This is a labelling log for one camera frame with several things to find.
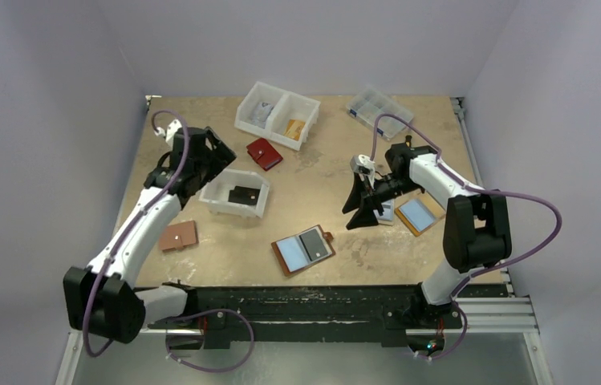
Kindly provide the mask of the grey magnetic stripe card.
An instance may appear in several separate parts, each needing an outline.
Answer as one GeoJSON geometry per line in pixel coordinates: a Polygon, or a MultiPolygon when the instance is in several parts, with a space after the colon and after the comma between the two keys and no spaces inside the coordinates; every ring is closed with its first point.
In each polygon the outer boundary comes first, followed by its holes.
{"type": "Polygon", "coordinates": [[[301,233],[298,237],[309,261],[319,261],[332,254],[323,233],[319,229],[308,230],[301,233]]]}

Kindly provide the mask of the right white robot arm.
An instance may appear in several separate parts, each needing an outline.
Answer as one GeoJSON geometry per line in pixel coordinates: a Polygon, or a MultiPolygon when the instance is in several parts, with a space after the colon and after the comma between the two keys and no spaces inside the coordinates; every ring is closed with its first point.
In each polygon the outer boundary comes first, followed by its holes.
{"type": "Polygon", "coordinates": [[[348,230],[379,224],[383,203],[420,190],[445,211],[442,248],[445,260],[418,284],[405,311],[420,326],[430,326],[448,310],[458,286],[481,268],[494,267],[512,252],[506,199],[484,193],[446,167],[433,147],[393,144],[385,153],[390,173],[376,177],[368,156],[350,161],[353,185],[343,213],[352,213],[348,230]]]}

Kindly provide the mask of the tan leather card holder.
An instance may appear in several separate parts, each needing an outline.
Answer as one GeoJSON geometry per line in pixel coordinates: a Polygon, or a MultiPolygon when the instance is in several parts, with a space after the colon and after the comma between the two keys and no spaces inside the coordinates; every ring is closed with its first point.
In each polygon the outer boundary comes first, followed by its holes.
{"type": "Polygon", "coordinates": [[[275,241],[271,243],[271,248],[273,253],[280,265],[280,268],[285,277],[291,277],[299,272],[306,270],[307,268],[316,265],[317,263],[324,261],[330,257],[335,255],[335,249],[332,245],[334,240],[333,234],[330,232],[326,232],[320,225],[315,225],[309,229],[306,229],[300,233],[295,235],[285,237],[281,240],[275,241]],[[331,249],[332,254],[329,257],[325,257],[319,261],[311,262],[309,261],[305,250],[299,240],[299,235],[311,229],[319,229],[328,243],[328,246],[331,249]]]}

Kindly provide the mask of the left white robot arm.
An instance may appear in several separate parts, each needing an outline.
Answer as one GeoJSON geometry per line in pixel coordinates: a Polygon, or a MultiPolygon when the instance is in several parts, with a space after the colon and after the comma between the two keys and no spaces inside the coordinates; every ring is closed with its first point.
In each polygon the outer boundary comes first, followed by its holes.
{"type": "Polygon", "coordinates": [[[167,284],[136,290],[152,248],[170,222],[236,158],[210,128],[179,128],[172,149],[147,176],[139,200],[109,243],[84,268],[63,277],[70,326],[75,330],[129,343],[149,324],[169,318],[180,328],[194,325],[199,306],[188,287],[167,284]]]}

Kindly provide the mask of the small white plastic bin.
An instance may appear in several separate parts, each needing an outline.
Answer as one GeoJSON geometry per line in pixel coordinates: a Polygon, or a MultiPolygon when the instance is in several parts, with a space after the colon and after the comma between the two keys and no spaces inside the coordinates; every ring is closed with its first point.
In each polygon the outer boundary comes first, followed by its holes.
{"type": "Polygon", "coordinates": [[[262,218],[270,182],[256,172],[227,168],[202,190],[199,201],[211,213],[262,218]]]}

